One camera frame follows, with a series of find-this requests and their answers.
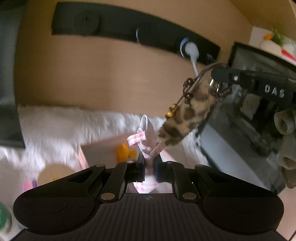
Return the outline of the white textured blanket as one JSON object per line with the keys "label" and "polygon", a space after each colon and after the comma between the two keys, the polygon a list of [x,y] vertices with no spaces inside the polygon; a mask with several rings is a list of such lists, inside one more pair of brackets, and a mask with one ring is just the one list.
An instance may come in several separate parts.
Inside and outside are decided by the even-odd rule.
{"label": "white textured blanket", "polygon": [[20,121],[24,149],[1,147],[1,178],[18,171],[20,182],[33,180],[46,166],[65,165],[81,169],[80,145],[130,135],[137,130],[141,116],[78,108],[22,107]]}

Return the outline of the leopard fur tail keychain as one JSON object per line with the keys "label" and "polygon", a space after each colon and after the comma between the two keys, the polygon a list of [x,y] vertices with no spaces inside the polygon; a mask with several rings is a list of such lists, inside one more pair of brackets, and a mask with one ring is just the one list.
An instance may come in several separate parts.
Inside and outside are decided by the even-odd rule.
{"label": "leopard fur tail keychain", "polygon": [[231,92],[231,87],[215,92],[208,81],[198,83],[190,103],[182,102],[174,115],[163,123],[158,140],[167,148],[179,144],[193,130],[203,128],[217,102],[223,101]]}

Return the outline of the pink purple sponge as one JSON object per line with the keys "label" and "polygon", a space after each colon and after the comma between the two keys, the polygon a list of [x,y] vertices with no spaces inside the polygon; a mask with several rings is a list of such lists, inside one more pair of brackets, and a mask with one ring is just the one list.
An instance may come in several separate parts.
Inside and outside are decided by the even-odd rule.
{"label": "pink purple sponge", "polygon": [[22,184],[23,192],[26,192],[26,191],[33,189],[33,188],[36,188],[37,186],[38,186],[38,184],[37,184],[36,179],[24,181]]}

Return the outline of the clear jar beige lid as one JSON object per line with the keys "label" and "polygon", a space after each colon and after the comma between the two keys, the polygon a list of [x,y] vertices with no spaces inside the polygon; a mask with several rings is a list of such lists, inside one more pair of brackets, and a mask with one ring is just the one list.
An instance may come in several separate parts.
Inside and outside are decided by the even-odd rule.
{"label": "clear jar beige lid", "polygon": [[75,171],[61,164],[47,165],[38,175],[37,185],[41,186],[52,181],[74,174]]}

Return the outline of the green lid glass jar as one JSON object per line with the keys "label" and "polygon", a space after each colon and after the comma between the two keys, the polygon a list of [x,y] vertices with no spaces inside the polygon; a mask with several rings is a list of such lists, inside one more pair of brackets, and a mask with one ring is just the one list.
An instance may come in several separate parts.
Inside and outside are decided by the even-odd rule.
{"label": "green lid glass jar", "polygon": [[0,203],[0,230],[2,233],[9,233],[11,231],[12,218],[11,213],[7,207]]}

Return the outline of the pink gingham cloth pouch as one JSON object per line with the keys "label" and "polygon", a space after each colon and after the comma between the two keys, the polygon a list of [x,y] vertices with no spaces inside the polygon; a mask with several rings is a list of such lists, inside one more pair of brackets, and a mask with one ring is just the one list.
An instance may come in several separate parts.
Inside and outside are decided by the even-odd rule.
{"label": "pink gingham cloth pouch", "polygon": [[151,193],[158,187],[155,177],[154,159],[165,149],[162,142],[158,142],[154,127],[146,115],[140,121],[137,133],[127,138],[128,145],[138,145],[144,157],[145,173],[143,182],[134,182],[133,185],[139,194]]}

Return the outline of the pink cardboard box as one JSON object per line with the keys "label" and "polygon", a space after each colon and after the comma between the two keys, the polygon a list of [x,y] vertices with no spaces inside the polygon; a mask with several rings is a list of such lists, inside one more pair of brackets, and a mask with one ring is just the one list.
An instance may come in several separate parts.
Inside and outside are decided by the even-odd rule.
{"label": "pink cardboard box", "polygon": [[107,169],[117,165],[116,149],[124,142],[131,133],[126,133],[112,138],[83,144],[78,147],[78,158],[82,169],[95,165],[104,165]]}

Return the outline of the black power strip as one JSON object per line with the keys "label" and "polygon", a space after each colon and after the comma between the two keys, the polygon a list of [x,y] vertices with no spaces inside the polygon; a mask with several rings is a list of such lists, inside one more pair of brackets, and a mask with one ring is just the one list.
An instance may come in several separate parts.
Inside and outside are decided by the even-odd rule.
{"label": "black power strip", "polygon": [[189,59],[188,42],[196,44],[202,64],[214,63],[220,47],[173,22],[133,9],[77,1],[58,2],[52,20],[53,35],[100,36],[166,50]]}

